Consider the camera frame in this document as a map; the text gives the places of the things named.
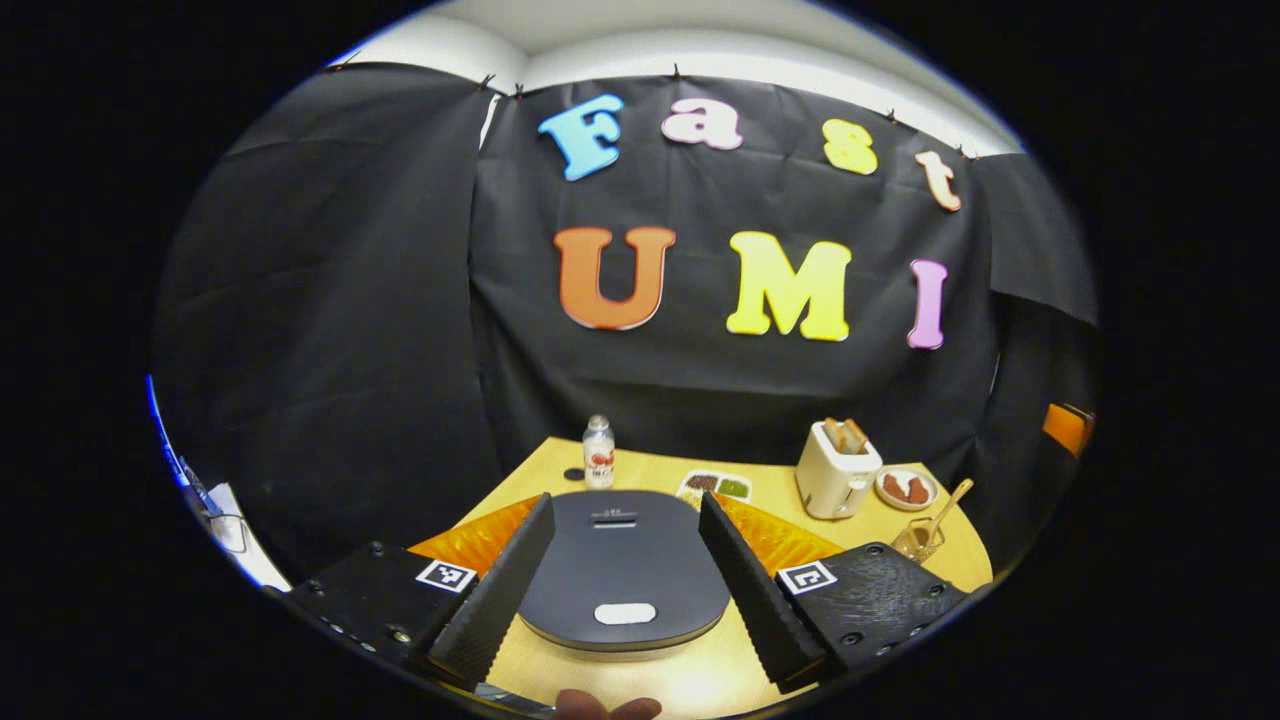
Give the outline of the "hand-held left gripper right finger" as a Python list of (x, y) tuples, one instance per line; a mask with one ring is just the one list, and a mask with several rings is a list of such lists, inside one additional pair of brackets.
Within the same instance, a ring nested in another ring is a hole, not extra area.
[(968, 594), (897, 550), (820, 550), (817, 537), (707, 492), (698, 532), (782, 693), (861, 678), (918, 644)]

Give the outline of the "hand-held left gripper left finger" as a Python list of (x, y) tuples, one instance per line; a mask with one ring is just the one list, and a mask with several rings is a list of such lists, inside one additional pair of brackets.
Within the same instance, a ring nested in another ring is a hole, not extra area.
[(371, 541), (284, 594), (300, 619), (388, 667), (472, 692), (494, 664), (556, 534), (552, 496), (506, 507), (512, 532), (480, 561)]

